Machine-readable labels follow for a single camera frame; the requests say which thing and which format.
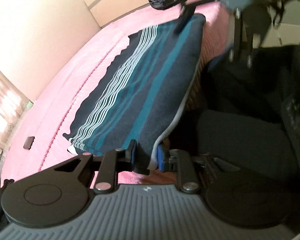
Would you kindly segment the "navy teal striped shirt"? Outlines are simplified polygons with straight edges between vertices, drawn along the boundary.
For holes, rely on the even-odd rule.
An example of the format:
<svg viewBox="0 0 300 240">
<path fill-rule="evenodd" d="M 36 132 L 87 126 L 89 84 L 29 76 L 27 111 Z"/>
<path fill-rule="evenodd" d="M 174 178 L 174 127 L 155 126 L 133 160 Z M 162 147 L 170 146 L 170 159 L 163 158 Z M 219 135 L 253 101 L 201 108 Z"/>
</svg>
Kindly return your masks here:
<svg viewBox="0 0 300 240">
<path fill-rule="evenodd" d="M 179 122 L 198 72 L 205 22 L 194 14 L 130 35 L 77 110 L 65 135 L 69 151 L 101 157 L 136 140 L 135 171 L 155 170 L 158 145 Z"/>
</svg>

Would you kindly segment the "pink ribbed bed blanket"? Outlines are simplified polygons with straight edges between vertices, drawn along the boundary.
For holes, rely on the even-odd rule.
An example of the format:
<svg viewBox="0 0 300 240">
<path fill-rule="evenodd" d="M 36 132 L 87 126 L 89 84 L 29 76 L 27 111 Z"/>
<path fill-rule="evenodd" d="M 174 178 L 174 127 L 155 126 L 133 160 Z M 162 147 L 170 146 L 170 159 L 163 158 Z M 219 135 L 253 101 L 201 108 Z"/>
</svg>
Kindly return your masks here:
<svg viewBox="0 0 300 240">
<path fill-rule="evenodd" d="M 179 16 L 179 6 L 168 10 L 144 7 L 119 18 L 99 31 L 55 76 L 27 113 L 14 136 L 1 178 L 19 180 L 69 158 L 70 130 L 82 101 L 98 85 L 116 55 L 129 44 L 129 35 Z M 35 137 L 30 150 L 27 137 Z"/>
</svg>

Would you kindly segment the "small black object on bed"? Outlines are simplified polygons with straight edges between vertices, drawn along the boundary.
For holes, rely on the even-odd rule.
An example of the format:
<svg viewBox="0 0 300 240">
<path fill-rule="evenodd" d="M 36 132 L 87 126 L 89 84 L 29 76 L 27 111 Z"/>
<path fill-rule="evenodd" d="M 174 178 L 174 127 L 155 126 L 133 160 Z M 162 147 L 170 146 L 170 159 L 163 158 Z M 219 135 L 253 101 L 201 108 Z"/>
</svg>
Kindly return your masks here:
<svg viewBox="0 0 300 240">
<path fill-rule="evenodd" d="M 24 142 L 23 149 L 30 150 L 31 147 L 32 147 L 32 144 L 33 144 L 34 140 L 35 140 L 34 136 L 27 137 L 26 140 L 25 140 L 25 142 Z"/>
</svg>

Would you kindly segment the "pink curtain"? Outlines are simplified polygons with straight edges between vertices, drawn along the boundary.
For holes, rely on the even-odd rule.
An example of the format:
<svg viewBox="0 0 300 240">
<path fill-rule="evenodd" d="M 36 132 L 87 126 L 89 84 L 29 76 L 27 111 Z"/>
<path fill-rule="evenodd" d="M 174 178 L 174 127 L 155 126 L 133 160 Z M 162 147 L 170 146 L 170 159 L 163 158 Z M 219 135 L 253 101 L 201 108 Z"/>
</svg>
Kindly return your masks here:
<svg viewBox="0 0 300 240">
<path fill-rule="evenodd" d="M 21 118 L 29 99 L 0 71 L 0 153 Z"/>
</svg>

